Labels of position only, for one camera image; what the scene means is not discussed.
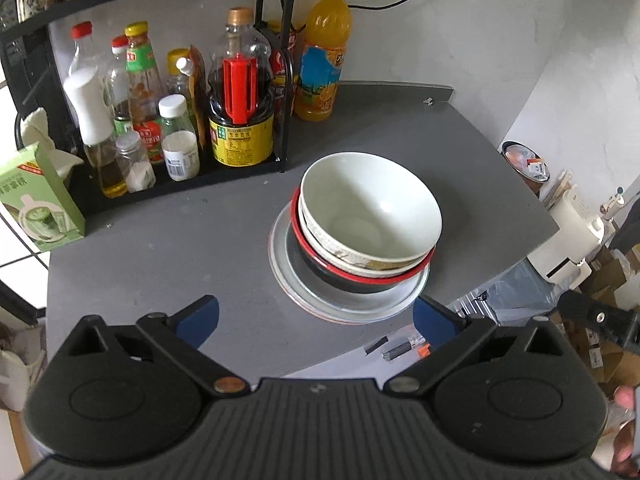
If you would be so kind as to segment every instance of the black and red bowl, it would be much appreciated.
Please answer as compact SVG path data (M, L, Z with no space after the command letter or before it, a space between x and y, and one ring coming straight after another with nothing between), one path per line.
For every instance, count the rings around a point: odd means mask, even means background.
M300 198L300 188L297 188L293 192L291 198L291 227L298 243L298 249L302 259L311 271L325 283L333 285L335 288L344 290L347 292L355 292L356 294L371 294L373 292L382 292L383 290L389 290L398 283L404 282L412 278L418 272L422 272L424 267L431 261L433 251L431 249L429 253L418 263L415 267L412 267L407 272L392 276L390 278L365 278L363 276L356 276L349 272L345 272L338 267L333 266L328 261L320 257L314 248L306 241L305 235L300 228L300 219L298 218L298 200Z

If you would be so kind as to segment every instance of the green box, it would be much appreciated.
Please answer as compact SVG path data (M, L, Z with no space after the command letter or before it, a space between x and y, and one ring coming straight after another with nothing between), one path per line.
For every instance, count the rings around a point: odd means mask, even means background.
M41 251L84 237L84 217L38 143L0 167L0 202Z

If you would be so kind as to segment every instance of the orange juice bottle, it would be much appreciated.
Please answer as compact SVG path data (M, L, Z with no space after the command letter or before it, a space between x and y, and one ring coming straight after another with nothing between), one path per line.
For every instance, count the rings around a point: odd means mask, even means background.
M294 104L301 119L323 121L331 115L350 30L351 12L344 0L320 0L311 9Z

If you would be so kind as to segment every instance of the gray table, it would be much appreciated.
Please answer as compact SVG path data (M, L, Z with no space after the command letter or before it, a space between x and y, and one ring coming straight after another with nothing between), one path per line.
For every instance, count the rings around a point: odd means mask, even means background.
M129 324L218 297L220 325L201 350L255 383L342 354L411 321L325 322L280 289L267 258L273 221L317 158L357 150L418 175L442 210L425 293L447 304L517 263L557 229L496 149L424 88L341 88L324 123L294 120L289 171L146 200L88 221L88 236L55 250L49 271L48 348L81 316Z

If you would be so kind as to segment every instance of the white bowl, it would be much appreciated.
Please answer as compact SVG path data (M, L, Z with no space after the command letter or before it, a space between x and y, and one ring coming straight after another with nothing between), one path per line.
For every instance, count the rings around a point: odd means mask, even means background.
M442 231L440 208L424 183L370 153L334 153L316 160L302 177L300 202L318 243L366 269L416 264Z
M417 265L417 263L415 263L406 267L400 267L399 269L371 270L348 264L340 258L333 256L329 251L322 247L320 242L318 242L318 240L316 240L316 238L311 234L311 231L306 226L305 214L302 211L301 204L302 202L298 200L298 222L300 224L302 234L305 236L306 241L309 242L309 245L313 247L314 251L318 253L322 259L332 264L332 266L338 267L338 269L341 269L344 272L354 274L355 276L361 276L363 278L392 278L413 269Z

